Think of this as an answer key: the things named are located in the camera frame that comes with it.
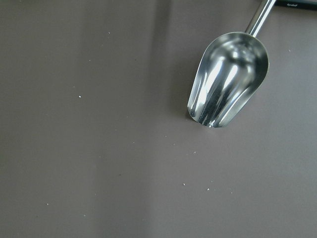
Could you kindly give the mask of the steel scoop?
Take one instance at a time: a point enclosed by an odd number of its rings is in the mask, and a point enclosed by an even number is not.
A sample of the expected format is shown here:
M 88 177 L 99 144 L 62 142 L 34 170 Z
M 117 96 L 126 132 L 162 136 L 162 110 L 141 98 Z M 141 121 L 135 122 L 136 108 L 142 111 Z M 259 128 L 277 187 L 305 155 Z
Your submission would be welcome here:
M 262 1 L 244 32 L 223 34 L 204 51 L 187 104 L 197 123 L 227 126 L 263 83 L 269 58 L 257 35 L 274 4 Z

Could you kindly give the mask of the black box edge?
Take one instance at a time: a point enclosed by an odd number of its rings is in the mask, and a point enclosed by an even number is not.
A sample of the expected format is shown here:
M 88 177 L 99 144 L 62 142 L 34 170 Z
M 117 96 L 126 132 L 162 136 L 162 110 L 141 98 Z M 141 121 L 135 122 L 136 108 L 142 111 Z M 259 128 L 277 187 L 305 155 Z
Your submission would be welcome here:
M 300 9 L 317 9 L 317 2 L 313 0 L 277 0 L 275 5 Z

